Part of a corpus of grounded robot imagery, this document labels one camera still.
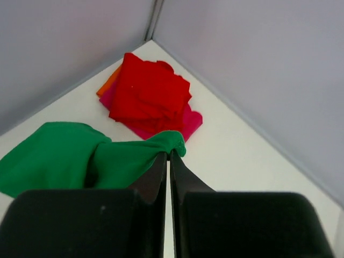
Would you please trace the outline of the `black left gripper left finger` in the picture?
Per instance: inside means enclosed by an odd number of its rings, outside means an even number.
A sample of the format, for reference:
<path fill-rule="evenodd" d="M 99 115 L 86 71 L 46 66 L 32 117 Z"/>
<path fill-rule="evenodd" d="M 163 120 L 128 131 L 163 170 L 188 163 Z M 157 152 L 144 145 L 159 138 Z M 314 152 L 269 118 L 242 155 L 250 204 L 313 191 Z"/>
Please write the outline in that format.
<path fill-rule="evenodd" d="M 1 257 L 163 257 L 167 155 L 125 189 L 31 190 L 1 222 Z"/>

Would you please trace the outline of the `green t shirt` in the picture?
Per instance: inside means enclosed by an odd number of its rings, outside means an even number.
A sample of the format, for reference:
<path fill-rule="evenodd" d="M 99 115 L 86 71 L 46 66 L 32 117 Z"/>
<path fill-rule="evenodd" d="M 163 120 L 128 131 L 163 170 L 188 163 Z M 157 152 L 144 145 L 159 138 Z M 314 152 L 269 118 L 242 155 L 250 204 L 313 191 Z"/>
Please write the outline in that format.
<path fill-rule="evenodd" d="M 178 131 L 114 142 L 87 124 L 49 122 L 1 159 L 1 192 L 16 198 L 27 190 L 126 188 L 159 153 L 173 150 L 186 154 Z"/>

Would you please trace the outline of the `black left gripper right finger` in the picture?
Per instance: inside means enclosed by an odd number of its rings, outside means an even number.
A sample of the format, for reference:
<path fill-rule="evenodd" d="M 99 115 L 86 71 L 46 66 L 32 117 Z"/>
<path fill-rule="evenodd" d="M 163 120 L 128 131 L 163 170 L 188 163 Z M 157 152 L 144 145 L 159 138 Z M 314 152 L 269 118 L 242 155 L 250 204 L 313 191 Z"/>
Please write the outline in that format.
<path fill-rule="evenodd" d="M 333 257 L 315 208 L 295 192 L 220 192 L 170 154 L 176 257 Z"/>

